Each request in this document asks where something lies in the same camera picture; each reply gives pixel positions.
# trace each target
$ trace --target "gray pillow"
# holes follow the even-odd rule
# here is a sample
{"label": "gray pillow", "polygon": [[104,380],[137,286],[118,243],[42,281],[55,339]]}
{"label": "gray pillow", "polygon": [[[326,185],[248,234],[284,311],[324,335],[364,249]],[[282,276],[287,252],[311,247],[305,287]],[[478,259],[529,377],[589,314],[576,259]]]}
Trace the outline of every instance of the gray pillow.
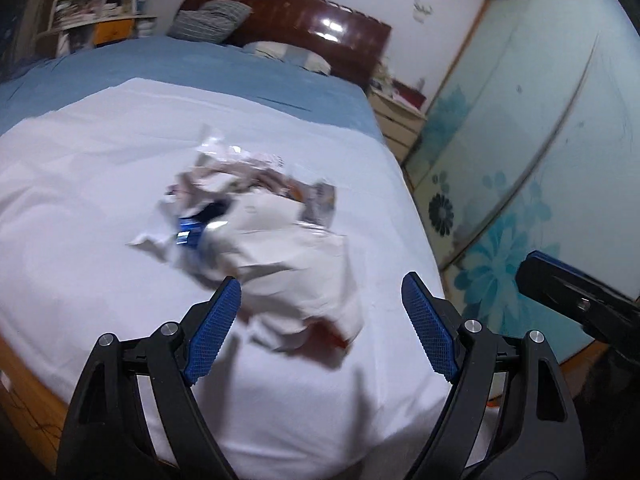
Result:
{"label": "gray pillow", "polygon": [[221,43],[251,14],[251,7],[233,0],[213,0],[200,10],[180,10],[168,36],[178,40]]}

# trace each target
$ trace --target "drawer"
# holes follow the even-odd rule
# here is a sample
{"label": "drawer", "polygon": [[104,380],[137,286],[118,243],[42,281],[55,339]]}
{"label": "drawer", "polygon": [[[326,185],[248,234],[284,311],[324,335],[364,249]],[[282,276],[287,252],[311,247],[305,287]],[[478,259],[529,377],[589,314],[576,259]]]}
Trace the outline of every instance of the drawer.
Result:
{"label": "drawer", "polygon": [[391,150],[391,153],[394,154],[398,162],[402,162],[406,157],[407,153],[409,153],[408,147],[403,146],[402,144],[400,144],[399,142],[393,139],[389,139],[389,137],[385,137],[385,142],[386,142],[386,145]]}
{"label": "drawer", "polygon": [[108,41],[126,40],[133,27],[133,20],[115,20],[97,23],[94,28],[94,45]]}
{"label": "drawer", "polygon": [[376,114],[376,120],[378,121],[378,126],[380,126],[380,130],[382,130],[385,137],[389,137],[400,144],[404,144],[408,148],[412,147],[415,139],[418,138],[418,134],[405,128],[402,124],[398,124],[393,122],[391,119],[387,119],[385,116]]}
{"label": "drawer", "polygon": [[375,92],[369,93],[369,103],[377,113],[395,120],[397,123],[409,128],[412,132],[419,133],[422,129],[424,117],[417,112],[404,108],[399,103],[380,97],[380,95]]}

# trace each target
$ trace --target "white sheet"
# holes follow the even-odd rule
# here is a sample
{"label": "white sheet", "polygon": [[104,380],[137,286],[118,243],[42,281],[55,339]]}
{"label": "white sheet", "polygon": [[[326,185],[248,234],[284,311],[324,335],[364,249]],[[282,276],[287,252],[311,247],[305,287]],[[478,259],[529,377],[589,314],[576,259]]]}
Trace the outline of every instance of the white sheet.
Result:
{"label": "white sheet", "polygon": [[[241,478],[327,478],[362,458],[364,478],[402,478],[448,393],[400,299],[416,270],[443,296],[436,263],[388,149],[242,98],[133,79],[0,137],[0,332],[69,400],[96,338],[125,340],[180,320],[211,291],[128,247],[164,186],[193,160],[202,123],[337,186],[365,326],[336,365],[274,353],[236,320],[194,393]],[[171,452],[143,387],[150,430]]]}

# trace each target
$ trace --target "orange drawer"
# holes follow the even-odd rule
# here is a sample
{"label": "orange drawer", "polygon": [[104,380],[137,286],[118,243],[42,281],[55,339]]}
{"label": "orange drawer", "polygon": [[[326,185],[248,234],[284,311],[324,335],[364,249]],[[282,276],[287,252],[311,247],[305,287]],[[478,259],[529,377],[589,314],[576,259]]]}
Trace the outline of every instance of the orange drawer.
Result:
{"label": "orange drawer", "polygon": [[132,27],[133,20],[97,23],[94,29],[94,44],[100,45],[108,41],[126,40]]}

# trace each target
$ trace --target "bookshelf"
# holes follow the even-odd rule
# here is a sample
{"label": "bookshelf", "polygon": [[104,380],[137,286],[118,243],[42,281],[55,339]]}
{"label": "bookshelf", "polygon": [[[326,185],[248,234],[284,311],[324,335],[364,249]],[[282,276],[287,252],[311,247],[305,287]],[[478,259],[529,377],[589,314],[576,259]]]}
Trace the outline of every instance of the bookshelf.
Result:
{"label": "bookshelf", "polygon": [[146,0],[53,0],[46,30],[36,37],[36,51],[59,57],[76,50],[152,34],[155,16]]}

